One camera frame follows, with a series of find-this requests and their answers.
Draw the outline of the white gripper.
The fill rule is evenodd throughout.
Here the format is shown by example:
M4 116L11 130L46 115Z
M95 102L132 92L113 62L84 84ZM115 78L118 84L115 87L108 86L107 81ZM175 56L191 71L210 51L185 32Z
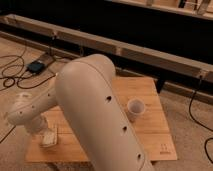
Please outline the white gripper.
M54 129L48 126L48 122L45 116L39 115L31 119L27 123L27 132L34 134L42 134L44 136L51 135L56 136L57 133Z

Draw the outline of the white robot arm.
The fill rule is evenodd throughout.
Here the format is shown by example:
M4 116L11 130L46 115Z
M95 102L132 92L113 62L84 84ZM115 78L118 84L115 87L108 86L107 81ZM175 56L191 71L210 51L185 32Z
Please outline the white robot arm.
M155 171L113 91L114 76L104 55L72 60L36 97L20 95L8 121L36 131L45 124L41 114L58 106L95 171Z

